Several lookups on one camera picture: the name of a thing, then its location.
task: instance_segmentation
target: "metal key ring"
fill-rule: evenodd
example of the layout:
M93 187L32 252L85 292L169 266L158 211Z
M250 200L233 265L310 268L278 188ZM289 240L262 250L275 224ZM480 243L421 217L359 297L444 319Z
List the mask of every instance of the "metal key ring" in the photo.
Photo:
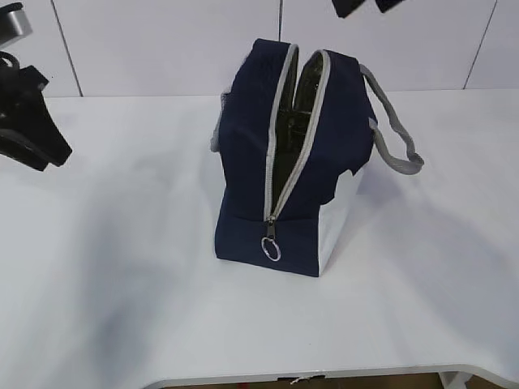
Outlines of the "metal key ring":
M267 247L265 246L266 242L269 242L270 244L272 244L274 246L274 248L276 249L276 253L277 253L276 258L273 258L270 256L270 253L268 252ZM263 249L263 252L265 253L265 255L267 255L267 258L270 259L271 261L277 262L281 259L281 250L274 239L272 239L270 237L263 237L261 239L261 248Z

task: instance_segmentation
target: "zipper pull ring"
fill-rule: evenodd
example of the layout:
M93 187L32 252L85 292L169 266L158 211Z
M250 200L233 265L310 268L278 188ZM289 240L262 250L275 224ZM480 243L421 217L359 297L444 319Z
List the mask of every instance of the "zipper pull ring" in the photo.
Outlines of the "zipper pull ring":
M267 249L267 244L273 246L276 251L276 257L272 257L270 252ZM281 259L281 250L276 243L276 218L274 216L270 216L267 220L267 236L261 239L261 248L263 252L273 262L277 262Z

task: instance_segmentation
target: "gray strap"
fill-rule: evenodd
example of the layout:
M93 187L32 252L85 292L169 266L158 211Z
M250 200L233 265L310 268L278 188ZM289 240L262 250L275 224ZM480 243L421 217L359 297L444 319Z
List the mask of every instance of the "gray strap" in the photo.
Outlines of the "gray strap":
M389 117L389 124L391 125L391 128L397 134L399 134L402 140L404 141L407 149L406 154L408 160L401 160L391 155L376 121L370 118L369 124L370 128L373 130L375 135L374 140L376 149L379 151L380 156L391 169L396 170L398 173L407 175L418 173L420 170L422 170L423 159L416 153L414 149L413 138L411 138L411 135L409 135L402 123L400 123L400 120L397 116L397 112L389 102L388 97L380 87L379 83L377 83L373 73L371 73L371 71L364 65L360 65L360 71L362 75L364 75L364 77L366 78L366 81L370 85L373 92L376 94L376 96L379 98L380 102L384 106L386 114Z

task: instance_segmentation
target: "lunch bag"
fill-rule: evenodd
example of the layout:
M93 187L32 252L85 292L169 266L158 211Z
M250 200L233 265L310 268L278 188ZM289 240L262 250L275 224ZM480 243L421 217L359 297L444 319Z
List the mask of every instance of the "lunch bag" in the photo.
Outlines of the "lunch bag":
M373 144L390 167L416 174L414 143L373 74L355 58L316 51L298 77L298 47L257 40L222 95L212 138L226 188L219 259L319 276L341 233ZM408 160L388 153L364 78Z

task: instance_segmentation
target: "gray zipper trim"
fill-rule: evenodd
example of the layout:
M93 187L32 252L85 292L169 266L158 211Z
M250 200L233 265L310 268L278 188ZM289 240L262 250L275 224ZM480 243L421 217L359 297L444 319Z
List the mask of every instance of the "gray zipper trim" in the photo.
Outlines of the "gray zipper trim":
M286 77L289 74L290 65L294 57L297 45L290 45L286 54L285 63L281 69L281 75L277 82L276 95L272 104L272 112L270 114L270 125L268 127L268 148L267 157L265 161L265 201L264 201L264 221L270 217L272 210L272 176L274 170L274 156L276 155L276 120L279 104L281 103L281 95L285 88Z
M301 176L301 172L305 167L305 164L308 161L308 157L310 156L310 152L312 149L312 146L314 144L315 139L315 133L317 131L317 126L319 125L319 118L321 109L323 107L323 101L324 96L326 92L326 87L328 86L328 80L330 78L330 56L325 50L319 50L319 53L323 56L323 72L321 74L321 78L319 81L319 86L317 88L317 93L315 95L315 103L314 103L314 109L312 110L311 116L310 116L310 123L308 124L308 131L305 136L305 140L302 144L302 150L299 154L298 160L296 161L296 164L294 166L294 169L292 170L292 173L289 175L289 178L286 180L286 184L283 187L283 190L281 191L281 194L279 196L279 199L276 204L276 208L274 209L274 212L271 214L272 207L265 208L265 221L271 220L271 219L277 219L277 217L281 214L281 211L283 210L283 207L286 205L286 202L288 201L290 195L292 194L292 191L295 188L295 184L298 182L299 177ZM273 153L276 151L276 123L274 122L274 149ZM272 204L272 171L270 176L270 197L269 197L269 203Z

